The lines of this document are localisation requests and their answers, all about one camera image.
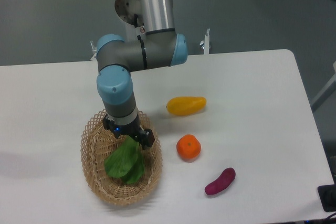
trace sweet potato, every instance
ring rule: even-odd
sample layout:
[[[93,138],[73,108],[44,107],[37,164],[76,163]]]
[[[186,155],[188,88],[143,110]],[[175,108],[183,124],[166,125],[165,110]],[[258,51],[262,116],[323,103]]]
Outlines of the sweet potato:
[[[236,172],[233,168],[225,169],[222,174],[213,182],[205,187],[205,193],[208,195],[218,194],[225,190],[232,181],[235,180]]]

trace green leafy vegetable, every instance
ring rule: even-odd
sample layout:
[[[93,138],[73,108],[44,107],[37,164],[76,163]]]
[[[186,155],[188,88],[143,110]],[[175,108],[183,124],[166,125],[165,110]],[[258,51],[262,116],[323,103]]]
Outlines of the green leafy vegetable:
[[[120,147],[104,160],[107,175],[113,178],[125,176],[138,160],[138,149],[139,144],[133,138],[127,136]]]
[[[133,184],[141,178],[144,172],[145,172],[145,164],[143,161],[143,156],[141,151],[138,149],[138,160],[136,160],[134,166],[125,176],[121,177],[121,179],[127,185]]]

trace yellow mango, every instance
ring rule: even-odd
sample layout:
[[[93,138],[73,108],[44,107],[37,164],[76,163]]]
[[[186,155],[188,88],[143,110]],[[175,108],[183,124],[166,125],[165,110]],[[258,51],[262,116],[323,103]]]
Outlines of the yellow mango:
[[[204,97],[175,97],[167,103],[167,110],[174,115],[190,115],[204,108]]]

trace woven basket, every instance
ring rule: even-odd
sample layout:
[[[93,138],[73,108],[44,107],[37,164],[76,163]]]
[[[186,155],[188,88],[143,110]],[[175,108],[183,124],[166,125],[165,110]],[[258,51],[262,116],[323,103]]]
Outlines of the woven basket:
[[[81,140],[81,161],[86,181],[91,190],[105,202],[126,206],[146,197],[158,184],[162,171],[162,156],[158,134],[146,114],[139,112],[141,126],[153,131],[155,142],[142,150],[145,172],[138,182],[125,185],[121,179],[110,178],[104,169],[104,159],[125,140],[118,139],[104,129],[102,119],[106,111],[96,114],[85,126]]]

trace robotic arm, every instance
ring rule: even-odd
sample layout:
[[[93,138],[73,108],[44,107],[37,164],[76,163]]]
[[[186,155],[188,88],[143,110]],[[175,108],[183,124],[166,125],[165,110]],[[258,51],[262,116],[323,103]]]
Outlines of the robotic arm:
[[[130,72],[187,60],[185,37],[175,33],[172,6],[172,0],[127,0],[123,19],[135,27],[144,25],[145,38],[125,42],[119,35],[107,34],[97,42],[97,89],[107,111],[104,128],[116,138],[131,136],[143,148],[152,146],[154,136],[140,127]]]

